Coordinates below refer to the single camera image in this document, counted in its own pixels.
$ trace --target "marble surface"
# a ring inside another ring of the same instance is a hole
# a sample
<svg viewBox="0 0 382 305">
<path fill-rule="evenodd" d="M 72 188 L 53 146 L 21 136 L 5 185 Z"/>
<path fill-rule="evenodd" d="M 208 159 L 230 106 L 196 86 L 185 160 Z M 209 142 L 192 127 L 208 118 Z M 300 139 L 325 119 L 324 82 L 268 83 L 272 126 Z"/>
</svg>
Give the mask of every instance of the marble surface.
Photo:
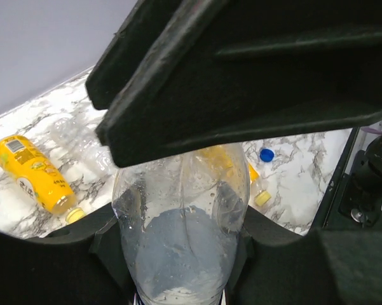
<svg viewBox="0 0 382 305">
<path fill-rule="evenodd" d="M 84 164 L 58 147 L 49 127 L 72 114 L 94 127 L 104 111 L 96 111 L 85 90 L 88 72 L 0 116 L 0 139 L 11 134 L 33 141 L 74 189 L 87 213 L 110 202 L 113 178 L 98 178 Z M 243 143 L 246 155 L 268 186 L 272 199 L 261 210 L 299 234 L 307 232 L 349 136 L 349 130 L 312 133 Z M 276 152 L 271 163 L 258 161 L 262 147 Z M 0 231 L 19 238 L 45 236 L 66 225 L 37 206 L 0 168 Z"/>
</svg>

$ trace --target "plastic container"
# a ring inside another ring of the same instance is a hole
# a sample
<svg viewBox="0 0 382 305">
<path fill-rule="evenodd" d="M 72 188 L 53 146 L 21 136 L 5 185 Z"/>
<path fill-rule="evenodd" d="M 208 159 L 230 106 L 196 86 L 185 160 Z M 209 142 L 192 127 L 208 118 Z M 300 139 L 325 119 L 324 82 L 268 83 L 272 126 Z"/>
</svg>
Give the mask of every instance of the plastic container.
<svg viewBox="0 0 382 305">
<path fill-rule="evenodd" d="M 93 130 L 80 120 L 59 119 L 51 126 L 50 135 L 55 143 L 68 150 L 99 177 L 116 173 L 109 148 L 101 146 Z"/>
<path fill-rule="evenodd" d="M 249 200 L 238 144 L 120 170 L 112 207 L 125 260 L 145 305 L 217 305 Z"/>
<path fill-rule="evenodd" d="M 75 194 L 61 173 L 26 137 L 12 135 L 0 140 L 0 167 L 50 213 L 66 214 L 68 223 L 86 215 L 75 207 Z"/>
<path fill-rule="evenodd" d="M 249 164 L 249 174 L 250 200 L 258 209 L 260 209 L 271 199 L 271 195 L 266 190 L 266 184 L 251 164 Z"/>
</svg>

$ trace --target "clear plastic bottle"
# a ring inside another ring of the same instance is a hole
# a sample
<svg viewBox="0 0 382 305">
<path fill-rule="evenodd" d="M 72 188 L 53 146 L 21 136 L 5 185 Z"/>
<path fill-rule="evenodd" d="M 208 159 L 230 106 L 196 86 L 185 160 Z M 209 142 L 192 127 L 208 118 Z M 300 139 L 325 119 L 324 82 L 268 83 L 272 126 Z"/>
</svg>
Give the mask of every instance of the clear plastic bottle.
<svg viewBox="0 0 382 305">
<path fill-rule="evenodd" d="M 249 200 L 238 144 L 132 166 L 116 176 L 112 207 L 145 305 L 217 305 Z"/>
<path fill-rule="evenodd" d="M 62 118 L 50 128 L 51 138 L 84 163 L 99 177 L 116 173 L 109 148 L 102 146 L 96 134 L 75 118 Z"/>
<path fill-rule="evenodd" d="M 266 190 L 266 184 L 250 163 L 249 174 L 250 200 L 258 209 L 261 209 L 267 203 L 267 201 L 271 199 L 271 195 Z"/>
</svg>

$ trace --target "bottle cap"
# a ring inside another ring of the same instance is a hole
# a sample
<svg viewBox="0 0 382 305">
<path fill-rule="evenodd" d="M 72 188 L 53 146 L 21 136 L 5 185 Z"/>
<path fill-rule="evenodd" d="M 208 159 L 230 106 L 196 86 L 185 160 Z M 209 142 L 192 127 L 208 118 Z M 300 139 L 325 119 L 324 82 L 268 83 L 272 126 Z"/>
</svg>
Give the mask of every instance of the bottle cap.
<svg viewBox="0 0 382 305">
<path fill-rule="evenodd" d="M 274 159 L 274 152 L 271 149 L 263 148 L 260 151 L 260 159 L 264 162 L 271 162 Z"/>
<path fill-rule="evenodd" d="M 72 224 L 73 222 L 76 222 L 77 220 L 80 220 L 85 216 L 86 213 L 81 208 L 75 208 L 74 210 L 69 212 L 65 220 L 68 224 Z"/>
<path fill-rule="evenodd" d="M 258 194 L 255 198 L 254 198 L 254 203 L 259 206 L 259 207 L 262 207 L 263 205 L 266 204 L 266 202 L 268 200 L 271 199 L 271 195 L 269 192 L 267 191 L 263 191 L 261 192 L 261 194 Z"/>
</svg>

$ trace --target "wall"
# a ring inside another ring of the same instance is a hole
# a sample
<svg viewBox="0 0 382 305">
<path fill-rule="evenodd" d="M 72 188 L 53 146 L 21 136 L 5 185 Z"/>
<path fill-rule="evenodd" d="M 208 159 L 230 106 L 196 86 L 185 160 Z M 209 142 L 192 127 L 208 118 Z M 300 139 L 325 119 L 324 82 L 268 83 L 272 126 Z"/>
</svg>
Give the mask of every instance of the wall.
<svg viewBox="0 0 382 305">
<path fill-rule="evenodd" d="M 0 114 L 93 66 L 136 0 L 0 0 Z"/>
</svg>

